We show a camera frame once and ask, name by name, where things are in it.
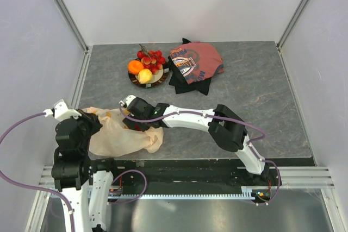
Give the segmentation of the beige banana print plastic bag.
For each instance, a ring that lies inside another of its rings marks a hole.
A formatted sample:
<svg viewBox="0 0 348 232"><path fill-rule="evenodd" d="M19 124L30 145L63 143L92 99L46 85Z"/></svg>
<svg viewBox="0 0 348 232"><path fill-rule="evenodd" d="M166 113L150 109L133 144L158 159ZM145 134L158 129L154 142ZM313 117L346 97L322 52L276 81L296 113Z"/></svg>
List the beige banana print plastic bag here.
<svg viewBox="0 0 348 232"><path fill-rule="evenodd" d="M89 151L94 155L119 157L142 149L154 153L163 143L162 127L131 130L122 122L125 118L119 109L88 107L83 111L97 115L102 124L100 131L93 134L90 140Z"/></svg>

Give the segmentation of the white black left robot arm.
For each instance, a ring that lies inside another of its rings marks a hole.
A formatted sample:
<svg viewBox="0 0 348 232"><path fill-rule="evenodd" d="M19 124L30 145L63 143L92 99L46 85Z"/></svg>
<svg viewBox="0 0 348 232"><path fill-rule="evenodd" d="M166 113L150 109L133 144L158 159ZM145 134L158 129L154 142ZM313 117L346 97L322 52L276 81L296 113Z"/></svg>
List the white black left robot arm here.
<svg viewBox="0 0 348 232"><path fill-rule="evenodd" d="M56 128L51 176L62 200L66 231L107 231L111 185L119 180L113 158L91 160L91 137L102 124L95 114L70 110Z"/></svg>

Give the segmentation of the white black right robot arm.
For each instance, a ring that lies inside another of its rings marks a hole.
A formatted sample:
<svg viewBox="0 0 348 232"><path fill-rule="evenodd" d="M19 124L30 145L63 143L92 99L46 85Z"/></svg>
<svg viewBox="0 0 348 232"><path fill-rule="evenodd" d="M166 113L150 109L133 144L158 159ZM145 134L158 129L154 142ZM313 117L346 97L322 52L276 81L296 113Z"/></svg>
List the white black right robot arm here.
<svg viewBox="0 0 348 232"><path fill-rule="evenodd" d="M119 105L125 117L123 123L131 130L146 131L152 127L203 131L219 148L236 154L253 184L261 185L269 178L269 165L252 144L265 138L265 133L244 122L225 105L219 104L215 109L206 110L179 108L166 103L152 106L133 95L121 100Z"/></svg>

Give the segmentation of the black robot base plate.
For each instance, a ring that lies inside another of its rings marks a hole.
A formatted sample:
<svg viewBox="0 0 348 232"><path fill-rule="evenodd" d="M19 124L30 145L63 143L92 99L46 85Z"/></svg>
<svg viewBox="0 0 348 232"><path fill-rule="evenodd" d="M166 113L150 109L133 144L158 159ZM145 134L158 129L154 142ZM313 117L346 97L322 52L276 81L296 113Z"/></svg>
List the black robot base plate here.
<svg viewBox="0 0 348 232"><path fill-rule="evenodd" d="M273 164L266 163L261 174L250 174L241 160L237 159L201 159L201 160L93 160L93 171L111 171L117 177L124 171L138 170L147 182L204 182L226 183L232 186L271 186L282 185L280 174Z"/></svg>

